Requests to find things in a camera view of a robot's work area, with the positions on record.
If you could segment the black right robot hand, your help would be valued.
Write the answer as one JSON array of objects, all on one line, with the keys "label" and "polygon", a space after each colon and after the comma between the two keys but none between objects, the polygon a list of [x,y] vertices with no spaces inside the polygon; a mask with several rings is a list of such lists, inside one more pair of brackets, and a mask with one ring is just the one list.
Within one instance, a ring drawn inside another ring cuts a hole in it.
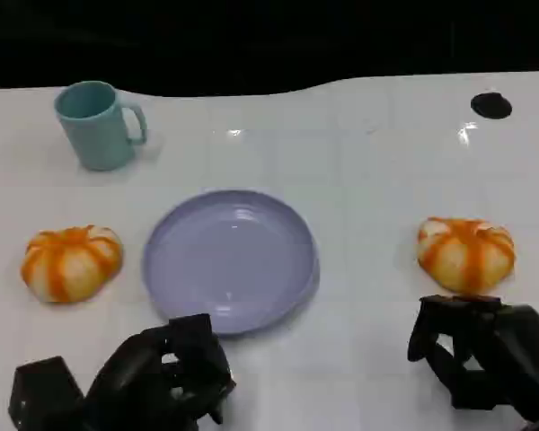
[{"label": "black right robot hand", "polygon": [[453,408],[509,405],[527,429],[539,430],[539,313],[532,306],[493,296],[424,296],[407,358],[427,361]]}]

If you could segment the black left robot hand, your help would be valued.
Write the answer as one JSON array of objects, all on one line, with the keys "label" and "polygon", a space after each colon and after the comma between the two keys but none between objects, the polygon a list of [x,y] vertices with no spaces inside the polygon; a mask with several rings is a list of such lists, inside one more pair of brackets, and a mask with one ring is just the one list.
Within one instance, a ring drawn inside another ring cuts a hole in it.
[{"label": "black left robot hand", "polygon": [[230,366],[207,314],[170,320],[126,339],[84,400],[92,430],[195,430],[233,391]]}]

